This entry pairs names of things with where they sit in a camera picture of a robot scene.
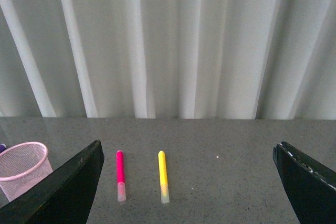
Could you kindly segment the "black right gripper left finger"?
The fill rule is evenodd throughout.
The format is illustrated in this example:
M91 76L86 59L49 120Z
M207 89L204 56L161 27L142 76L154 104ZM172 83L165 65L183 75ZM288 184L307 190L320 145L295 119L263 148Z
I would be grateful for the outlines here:
M1 223L86 223L104 164L99 140L1 208Z

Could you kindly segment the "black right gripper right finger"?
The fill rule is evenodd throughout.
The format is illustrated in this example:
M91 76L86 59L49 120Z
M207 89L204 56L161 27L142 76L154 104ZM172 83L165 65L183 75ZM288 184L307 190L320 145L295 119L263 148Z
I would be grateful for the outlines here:
M335 171L287 142L273 148L273 160L300 223L335 223Z

